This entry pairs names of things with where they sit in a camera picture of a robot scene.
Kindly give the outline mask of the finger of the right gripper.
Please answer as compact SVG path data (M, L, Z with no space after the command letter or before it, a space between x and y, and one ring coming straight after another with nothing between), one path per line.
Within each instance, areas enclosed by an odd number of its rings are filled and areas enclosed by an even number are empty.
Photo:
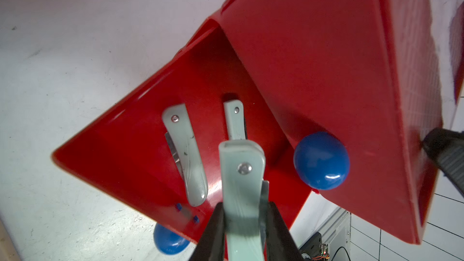
M422 148L463 196L464 132L435 128L422 141Z

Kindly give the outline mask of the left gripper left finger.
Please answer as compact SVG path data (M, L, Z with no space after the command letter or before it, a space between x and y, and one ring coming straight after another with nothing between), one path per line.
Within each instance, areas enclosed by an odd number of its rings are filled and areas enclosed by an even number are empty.
M223 261L225 257L225 213L218 203L189 261Z

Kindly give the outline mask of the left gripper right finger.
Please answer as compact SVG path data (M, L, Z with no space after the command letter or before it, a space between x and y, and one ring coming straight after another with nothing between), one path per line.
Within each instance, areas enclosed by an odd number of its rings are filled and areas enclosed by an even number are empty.
M266 248L268 261L304 261L274 202L267 208Z

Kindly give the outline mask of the red drawer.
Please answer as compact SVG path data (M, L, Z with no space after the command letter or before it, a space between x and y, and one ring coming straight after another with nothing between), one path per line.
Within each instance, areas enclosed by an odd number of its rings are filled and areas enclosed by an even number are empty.
M429 0L226 0L216 15L289 142L318 129L348 150L338 206L421 242L442 125Z
M264 151L269 200L291 226L311 189L221 26L209 19L160 71L52 154L62 169L198 242L222 201L225 102Z

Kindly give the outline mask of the red top drawer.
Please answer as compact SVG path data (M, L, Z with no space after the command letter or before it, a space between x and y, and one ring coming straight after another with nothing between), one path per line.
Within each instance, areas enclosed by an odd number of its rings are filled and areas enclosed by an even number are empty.
M429 0L226 0L216 15L289 142L318 129L348 150L338 206L421 242L442 125Z

